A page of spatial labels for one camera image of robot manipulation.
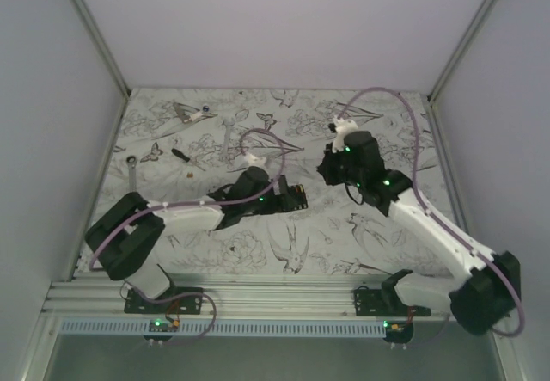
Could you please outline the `black fuse box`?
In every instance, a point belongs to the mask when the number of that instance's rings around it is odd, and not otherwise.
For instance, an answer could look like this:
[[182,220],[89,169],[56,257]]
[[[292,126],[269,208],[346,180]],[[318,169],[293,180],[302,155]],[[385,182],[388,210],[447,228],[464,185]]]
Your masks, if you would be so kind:
[[308,208],[307,195],[302,184],[290,186],[290,210],[298,211]]

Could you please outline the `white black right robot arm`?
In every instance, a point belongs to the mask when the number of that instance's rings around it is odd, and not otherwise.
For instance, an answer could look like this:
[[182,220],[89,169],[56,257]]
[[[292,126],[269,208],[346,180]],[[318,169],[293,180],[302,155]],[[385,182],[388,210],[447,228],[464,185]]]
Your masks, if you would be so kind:
[[387,169],[378,143],[366,131],[337,133],[317,168],[329,186],[356,189],[360,203],[377,209],[411,232],[448,269],[448,278],[430,278],[402,269],[382,284],[381,305],[391,316],[410,306],[449,313],[471,335],[483,335],[521,306],[521,266],[477,242],[446,219],[398,170]]

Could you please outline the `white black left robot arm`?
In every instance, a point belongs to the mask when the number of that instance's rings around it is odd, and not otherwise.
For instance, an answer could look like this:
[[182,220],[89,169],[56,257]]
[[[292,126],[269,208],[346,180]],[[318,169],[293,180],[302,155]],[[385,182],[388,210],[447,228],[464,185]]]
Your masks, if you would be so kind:
[[210,232],[234,226],[247,216],[294,212],[308,206],[303,186],[291,186],[281,175],[276,183],[266,171],[250,166],[235,183],[186,205],[147,201],[129,192],[85,233],[99,263],[113,281],[124,281],[155,313],[174,307],[172,280],[153,257],[162,237],[183,232]]

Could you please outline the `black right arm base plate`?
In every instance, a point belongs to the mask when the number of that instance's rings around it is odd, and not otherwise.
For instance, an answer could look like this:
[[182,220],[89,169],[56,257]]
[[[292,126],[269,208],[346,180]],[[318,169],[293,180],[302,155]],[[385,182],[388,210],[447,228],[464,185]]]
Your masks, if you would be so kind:
[[369,289],[360,286],[352,292],[356,316],[407,317],[430,316],[431,310],[425,307],[412,307],[400,301],[394,291]]

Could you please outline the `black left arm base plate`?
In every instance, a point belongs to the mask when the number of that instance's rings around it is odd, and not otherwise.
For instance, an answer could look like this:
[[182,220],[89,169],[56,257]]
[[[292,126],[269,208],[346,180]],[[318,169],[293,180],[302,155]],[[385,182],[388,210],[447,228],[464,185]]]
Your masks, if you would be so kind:
[[158,303],[151,303],[136,291],[126,295],[124,313],[134,315],[199,315],[202,307],[200,287],[173,287],[164,292]]

